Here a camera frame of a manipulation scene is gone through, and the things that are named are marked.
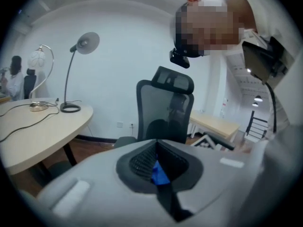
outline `white lamp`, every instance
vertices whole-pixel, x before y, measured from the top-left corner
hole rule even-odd
[[[255,97],[255,101],[257,101],[257,102],[263,102],[263,99],[261,98],[261,96],[256,96]]]
[[[53,57],[53,51],[50,47],[48,47],[47,45],[40,45],[40,47],[34,51],[33,53],[31,53],[30,58],[28,60],[28,68],[32,69],[32,70],[37,70],[39,68],[42,68],[44,66],[45,63],[45,54],[44,51],[42,50],[42,47],[46,47],[47,49],[49,49],[52,53],[52,57]],[[34,91],[36,91],[43,83],[45,83],[45,81],[49,78],[52,70],[53,70],[53,62],[54,62],[54,57],[53,57],[53,61],[52,61],[52,67],[50,72],[48,73],[47,77],[37,86],[35,87],[30,93],[29,93],[29,99],[32,101],[32,94]],[[34,102],[32,101],[32,104],[29,106],[29,110],[32,112],[39,112],[42,110],[47,109],[47,102]]]

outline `round table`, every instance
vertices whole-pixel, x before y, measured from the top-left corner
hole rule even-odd
[[[35,98],[35,101],[55,104],[56,98]],[[2,104],[0,115],[12,107],[29,103],[30,100],[26,99]],[[32,127],[11,134],[0,143],[1,159],[9,174],[19,173],[38,164],[62,147],[70,163],[76,164],[68,143],[88,125],[93,116],[93,109],[81,102],[74,103],[81,107],[79,112],[50,115]],[[0,140],[15,129],[36,123],[48,114],[56,112],[56,107],[49,107],[40,112],[31,112],[28,105],[14,108],[0,117]]]

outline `camera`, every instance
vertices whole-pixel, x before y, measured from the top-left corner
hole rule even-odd
[[[169,60],[170,62],[179,65],[183,68],[189,68],[189,61],[188,58],[186,56],[182,56],[180,55],[176,48],[174,48],[172,51],[169,52]]]

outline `person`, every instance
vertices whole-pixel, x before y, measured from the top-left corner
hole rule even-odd
[[[277,0],[187,0],[177,11],[181,17],[181,38],[197,51],[228,50],[238,45],[249,30],[267,47],[274,37],[285,48],[283,64],[289,69],[302,47],[301,36],[286,10]],[[283,78],[278,74],[267,83],[274,89]],[[269,93],[270,117],[266,138],[273,135],[274,110]],[[276,99],[276,131],[289,125],[287,115]]]
[[[13,56],[10,65],[10,76],[6,78],[2,75],[1,90],[2,93],[11,97],[12,101],[23,99],[24,78],[21,72],[21,57]]]

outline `desk lamp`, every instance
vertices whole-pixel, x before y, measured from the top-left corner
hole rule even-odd
[[[100,42],[100,38],[99,38],[98,34],[96,34],[95,32],[88,32],[88,33],[82,35],[80,37],[80,39],[77,41],[77,43],[70,49],[72,56],[71,56],[70,66],[68,67],[67,76],[66,76],[65,90],[64,90],[64,103],[62,103],[60,105],[61,112],[75,113],[75,112],[78,112],[81,110],[80,106],[66,102],[66,88],[67,88],[68,75],[69,75],[70,69],[71,69],[72,59],[74,58],[76,51],[78,51],[80,54],[83,54],[83,55],[92,53],[98,47],[99,42]]]
[[[28,60],[28,67],[30,69],[34,69],[36,70],[37,68],[42,68],[45,64],[45,54],[44,51],[42,50],[42,47],[45,47],[47,49],[49,49],[52,53],[52,57],[53,57],[53,51],[50,47],[48,47],[47,45],[41,44],[39,46],[39,48],[34,51],[29,60]],[[53,62],[54,62],[54,57],[53,57],[53,61],[52,61],[52,67],[51,70],[49,71],[47,77],[37,86],[35,87],[30,93],[29,93],[29,99],[32,101],[32,94],[33,92],[35,92],[43,83],[45,83],[45,81],[49,78],[50,74],[52,73],[53,70]],[[29,110],[32,112],[39,112],[42,110],[47,109],[47,102],[34,102],[32,101],[32,104],[29,106]]]

